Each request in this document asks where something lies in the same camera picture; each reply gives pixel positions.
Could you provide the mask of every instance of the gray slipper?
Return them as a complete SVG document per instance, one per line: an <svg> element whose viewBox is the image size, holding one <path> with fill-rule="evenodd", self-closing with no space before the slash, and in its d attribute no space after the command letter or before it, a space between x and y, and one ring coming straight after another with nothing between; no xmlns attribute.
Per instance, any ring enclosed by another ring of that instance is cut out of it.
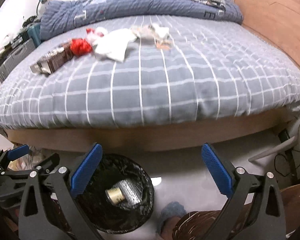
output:
<svg viewBox="0 0 300 240"><path fill-rule="evenodd" d="M171 217L183 217L187 214L185 207L179 202L170 202L166 205L160 214L157 224L157 233L160 235L165 221Z"/></svg>

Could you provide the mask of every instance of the black trash bag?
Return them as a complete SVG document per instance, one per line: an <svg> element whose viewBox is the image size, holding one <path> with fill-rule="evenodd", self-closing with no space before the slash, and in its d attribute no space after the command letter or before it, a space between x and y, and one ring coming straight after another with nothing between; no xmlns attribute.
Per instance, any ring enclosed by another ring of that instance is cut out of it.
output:
<svg viewBox="0 0 300 240"><path fill-rule="evenodd" d="M106 190L131 179L142 193L142 202L130 207L126 202L112 205ZM83 194L76 198L95 228L110 234L124 234L142 226L153 212L154 188L151 178L137 163L117 154L103 155Z"/></svg>

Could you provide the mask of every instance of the headboard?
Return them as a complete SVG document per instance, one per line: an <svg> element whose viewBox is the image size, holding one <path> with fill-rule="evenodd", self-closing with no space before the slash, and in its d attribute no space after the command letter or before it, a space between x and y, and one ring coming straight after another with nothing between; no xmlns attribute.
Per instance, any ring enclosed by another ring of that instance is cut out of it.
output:
<svg viewBox="0 0 300 240"><path fill-rule="evenodd" d="M300 68L300 0L235 0L242 26L284 51Z"/></svg>

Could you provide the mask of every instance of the blue gripper pad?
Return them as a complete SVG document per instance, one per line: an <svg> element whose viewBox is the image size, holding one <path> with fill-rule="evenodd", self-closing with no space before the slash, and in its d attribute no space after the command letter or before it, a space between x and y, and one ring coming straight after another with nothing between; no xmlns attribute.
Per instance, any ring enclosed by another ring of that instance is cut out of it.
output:
<svg viewBox="0 0 300 240"><path fill-rule="evenodd" d="M70 194L73 198L84 192L101 159L102 147L95 144L71 177Z"/></svg>
<svg viewBox="0 0 300 240"><path fill-rule="evenodd" d="M214 150L209 144L202 145L201 156L204 163L216 183L220 193L231 198L233 195L233 182L234 178L229 174L226 168L223 166L219 158L214 153Z"/></svg>
<svg viewBox="0 0 300 240"><path fill-rule="evenodd" d="M26 155L29 153L29 146L24 144L18 148L15 148L13 150L10 150L8 152L8 160L13 162L15 161L16 159L19 159L20 157Z"/></svg>

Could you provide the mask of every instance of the bed frame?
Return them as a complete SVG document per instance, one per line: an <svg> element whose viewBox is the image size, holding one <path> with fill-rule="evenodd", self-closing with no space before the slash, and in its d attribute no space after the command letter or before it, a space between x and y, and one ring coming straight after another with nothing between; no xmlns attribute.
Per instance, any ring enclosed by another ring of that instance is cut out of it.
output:
<svg viewBox="0 0 300 240"><path fill-rule="evenodd" d="M300 68L300 0L235 0L243 26L285 52ZM98 142L107 152L153 152L230 140L291 121L286 108L261 114L120 129L5 130L13 143L74 152Z"/></svg>

